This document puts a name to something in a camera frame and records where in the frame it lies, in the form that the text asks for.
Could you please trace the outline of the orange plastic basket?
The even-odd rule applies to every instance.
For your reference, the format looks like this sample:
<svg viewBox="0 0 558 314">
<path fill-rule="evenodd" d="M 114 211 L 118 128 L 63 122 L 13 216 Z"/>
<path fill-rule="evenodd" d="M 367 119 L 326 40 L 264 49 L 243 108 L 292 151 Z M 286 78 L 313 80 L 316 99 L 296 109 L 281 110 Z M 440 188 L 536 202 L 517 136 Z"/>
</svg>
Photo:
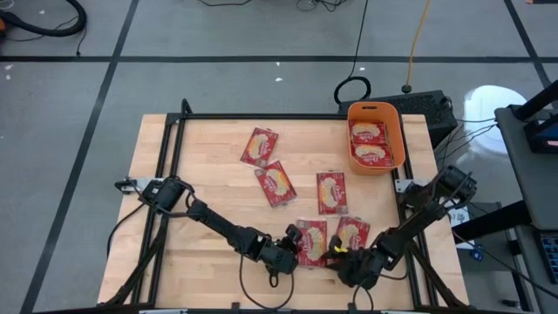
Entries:
<svg viewBox="0 0 558 314">
<path fill-rule="evenodd" d="M 365 167 L 352 156 L 350 139 L 350 120 L 382 122 L 386 128 L 387 143 L 393 158 L 392 167 Z M 361 175 L 381 175 L 391 172 L 405 163 L 406 151 L 397 109 L 386 102 L 359 101 L 350 105 L 347 113 L 350 169 Z"/>
</svg>

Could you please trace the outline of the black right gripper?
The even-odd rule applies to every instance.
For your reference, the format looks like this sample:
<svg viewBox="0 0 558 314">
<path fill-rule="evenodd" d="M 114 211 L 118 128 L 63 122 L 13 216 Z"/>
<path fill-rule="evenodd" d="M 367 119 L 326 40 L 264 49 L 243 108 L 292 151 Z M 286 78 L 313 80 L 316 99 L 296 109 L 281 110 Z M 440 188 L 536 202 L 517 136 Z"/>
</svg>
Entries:
<svg viewBox="0 0 558 314">
<path fill-rule="evenodd" d="M 334 246 L 341 247 L 337 235 L 331 237 L 325 252 L 326 268 L 334 270 L 341 282 L 349 287 L 373 288 L 384 268 L 386 256 L 376 248 L 349 249 L 348 253 L 338 254 Z"/>
</svg>

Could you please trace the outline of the black device with screen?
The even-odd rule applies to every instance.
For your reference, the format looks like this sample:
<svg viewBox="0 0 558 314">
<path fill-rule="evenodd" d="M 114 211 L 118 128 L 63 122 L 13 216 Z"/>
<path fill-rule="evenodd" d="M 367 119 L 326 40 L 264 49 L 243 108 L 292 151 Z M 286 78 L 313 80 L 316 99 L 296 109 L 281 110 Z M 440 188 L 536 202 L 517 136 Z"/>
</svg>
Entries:
<svg viewBox="0 0 558 314">
<path fill-rule="evenodd" d="M 523 130 L 533 153 L 558 154 L 558 114 L 545 120 L 532 120 Z"/>
</svg>

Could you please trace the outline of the black computer box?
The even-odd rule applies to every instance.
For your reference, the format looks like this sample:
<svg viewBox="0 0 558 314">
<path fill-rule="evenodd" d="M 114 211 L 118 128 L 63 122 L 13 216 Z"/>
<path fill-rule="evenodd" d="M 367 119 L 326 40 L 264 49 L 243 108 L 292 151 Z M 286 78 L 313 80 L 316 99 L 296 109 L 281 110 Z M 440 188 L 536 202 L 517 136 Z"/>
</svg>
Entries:
<svg viewBox="0 0 558 314">
<path fill-rule="evenodd" d="M 441 90 L 380 97 L 369 101 L 390 103 L 401 114 L 424 115 L 433 148 L 458 126 L 452 101 Z"/>
</svg>

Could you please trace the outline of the black keyboard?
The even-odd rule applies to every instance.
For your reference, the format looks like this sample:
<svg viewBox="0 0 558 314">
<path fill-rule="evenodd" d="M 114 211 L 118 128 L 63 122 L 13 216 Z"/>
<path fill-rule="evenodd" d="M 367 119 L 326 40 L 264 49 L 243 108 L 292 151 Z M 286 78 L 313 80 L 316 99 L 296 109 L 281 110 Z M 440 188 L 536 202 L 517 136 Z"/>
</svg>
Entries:
<svg viewBox="0 0 558 314">
<path fill-rule="evenodd" d="M 558 284 L 558 233 L 540 233 L 541 253 L 549 279 Z"/>
</svg>

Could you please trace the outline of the red popcorn bag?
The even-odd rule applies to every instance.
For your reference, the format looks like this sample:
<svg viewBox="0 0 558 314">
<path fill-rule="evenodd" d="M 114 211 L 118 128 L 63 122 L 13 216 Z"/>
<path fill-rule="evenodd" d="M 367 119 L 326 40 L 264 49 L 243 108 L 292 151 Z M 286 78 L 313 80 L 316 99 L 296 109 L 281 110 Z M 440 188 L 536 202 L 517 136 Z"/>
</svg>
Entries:
<svg viewBox="0 0 558 314">
<path fill-rule="evenodd" d="M 350 120 L 350 139 L 357 144 L 384 145 L 387 143 L 384 123 Z"/>
<path fill-rule="evenodd" d="M 240 162 L 254 167 L 266 167 L 278 137 L 279 134 L 270 129 L 256 127 L 242 152 Z"/>
<path fill-rule="evenodd" d="M 392 167 L 391 149 L 386 145 L 353 143 L 352 156 L 365 167 Z"/>
<path fill-rule="evenodd" d="M 348 201 L 343 172 L 323 172 L 316 175 L 319 215 L 345 215 Z"/>
<path fill-rule="evenodd" d="M 370 232 L 370 224 L 351 216 L 339 219 L 336 235 L 344 249 L 359 249 L 366 246 Z"/>
<path fill-rule="evenodd" d="M 272 208 L 285 205 L 297 198 L 297 193 L 279 160 L 271 162 L 264 168 L 256 169 L 254 173 Z"/>
<path fill-rule="evenodd" d="M 308 268 L 324 268 L 327 263 L 323 258 L 327 251 L 327 221 L 298 219 L 296 226 L 302 232 L 297 244 L 299 264 Z"/>
</svg>

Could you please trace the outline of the white paper sheet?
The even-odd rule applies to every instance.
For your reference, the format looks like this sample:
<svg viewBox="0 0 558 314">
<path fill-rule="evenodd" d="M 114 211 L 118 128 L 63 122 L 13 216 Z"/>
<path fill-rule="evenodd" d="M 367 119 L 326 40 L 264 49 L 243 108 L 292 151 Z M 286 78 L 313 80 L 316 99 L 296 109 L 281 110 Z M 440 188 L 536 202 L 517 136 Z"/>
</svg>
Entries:
<svg viewBox="0 0 558 314">
<path fill-rule="evenodd" d="M 471 220 L 467 207 L 450 209 L 448 214 L 452 228 Z M 456 248 L 472 250 L 474 249 L 474 240 L 459 243 Z"/>
</svg>

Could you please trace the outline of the grey cart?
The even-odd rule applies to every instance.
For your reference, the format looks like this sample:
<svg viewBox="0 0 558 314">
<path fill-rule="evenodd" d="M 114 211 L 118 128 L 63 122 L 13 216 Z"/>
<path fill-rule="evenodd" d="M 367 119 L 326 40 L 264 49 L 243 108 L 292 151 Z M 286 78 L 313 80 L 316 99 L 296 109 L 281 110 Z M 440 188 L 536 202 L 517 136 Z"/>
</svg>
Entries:
<svg viewBox="0 0 558 314">
<path fill-rule="evenodd" d="M 523 201 L 538 230 L 558 230 L 558 154 L 533 153 L 523 127 L 557 115 L 558 111 L 545 110 L 553 102 L 558 102 L 558 79 L 524 105 L 495 111 Z"/>
</svg>

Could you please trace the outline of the white round bin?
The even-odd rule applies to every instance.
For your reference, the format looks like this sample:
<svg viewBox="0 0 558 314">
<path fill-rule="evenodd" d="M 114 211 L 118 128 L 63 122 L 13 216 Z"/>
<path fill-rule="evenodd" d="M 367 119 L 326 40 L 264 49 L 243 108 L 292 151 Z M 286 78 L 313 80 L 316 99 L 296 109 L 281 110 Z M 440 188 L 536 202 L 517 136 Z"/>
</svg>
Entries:
<svg viewBox="0 0 558 314">
<path fill-rule="evenodd" d="M 466 141 L 480 155 L 507 155 L 501 132 L 495 125 L 495 110 L 510 104 L 523 104 L 516 91 L 497 85 L 483 85 L 464 96 L 463 117 Z"/>
</svg>

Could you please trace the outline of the black table frame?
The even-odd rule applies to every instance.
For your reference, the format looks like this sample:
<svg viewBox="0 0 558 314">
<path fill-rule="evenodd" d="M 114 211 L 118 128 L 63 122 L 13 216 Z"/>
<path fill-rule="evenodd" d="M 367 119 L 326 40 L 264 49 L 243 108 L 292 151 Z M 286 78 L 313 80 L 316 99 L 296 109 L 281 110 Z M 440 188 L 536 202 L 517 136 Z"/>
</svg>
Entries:
<svg viewBox="0 0 558 314">
<path fill-rule="evenodd" d="M 345 172 L 349 211 L 371 224 L 369 244 L 378 232 L 398 224 L 390 174 L 360 176 L 348 164 L 347 125 L 343 119 L 294 119 L 271 114 L 250 114 L 252 119 L 189 119 L 182 140 L 179 177 L 192 184 L 209 207 L 231 222 L 282 237 L 287 225 L 297 218 L 317 216 L 316 173 L 339 169 Z M 414 178 L 430 180 L 438 171 L 424 115 L 403 115 L 405 137 Z M 144 115 L 141 121 L 131 176 L 156 173 L 166 116 Z M 255 126 L 278 132 L 272 159 L 285 168 L 298 197 L 284 207 L 271 208 L 262 193 L 254 169 L 239 162 L 242 150 Z M 145 208 L 115 233 L 105 268 L 98 302 L 108 301 L 124 284 L 136 266 L 146 226 Z M 455 296 L 469 303 L 452 227 L 445 218 L 425 231 L 433 268 Z M 172 219 L 163 253 L 156 306 L 230 310 L 231 304 L 253 308 L 242 293 L 238 271 L 240 257 L 212 230 L 190 219 Z M 331 270 L 297 268 L 295 289 L 285 310 L 344 310 L 353 289 L 341 284 Z M 243 279 L 249 295 L 275 307 L 289 295 L 290 278 L 280 275 L 276 289 L 269 286 L 262 263 L 244 262 Z M 410 310 L 413 307 L 408 278 L 392 281 L 380 278 L 371 290 L 375 309 Z"/>
</svg>

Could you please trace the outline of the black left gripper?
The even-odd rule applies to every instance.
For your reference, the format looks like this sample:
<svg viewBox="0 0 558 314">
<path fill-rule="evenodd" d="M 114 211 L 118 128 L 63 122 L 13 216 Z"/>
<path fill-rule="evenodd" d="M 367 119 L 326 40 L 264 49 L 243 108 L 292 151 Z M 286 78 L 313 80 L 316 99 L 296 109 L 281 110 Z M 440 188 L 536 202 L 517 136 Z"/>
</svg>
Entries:
<svg viewBox="0 0 558 314">
<path fill-rule="evenodd" d="M 278 273 L 292 274 L 298 265 L 297 244 L 301 238 L 302 231 L 295 224 L 286 228 L 285 236 L 280 240 L 264 235 L 258 260 L 266 265 L 272 276 Z"/>
</svg>

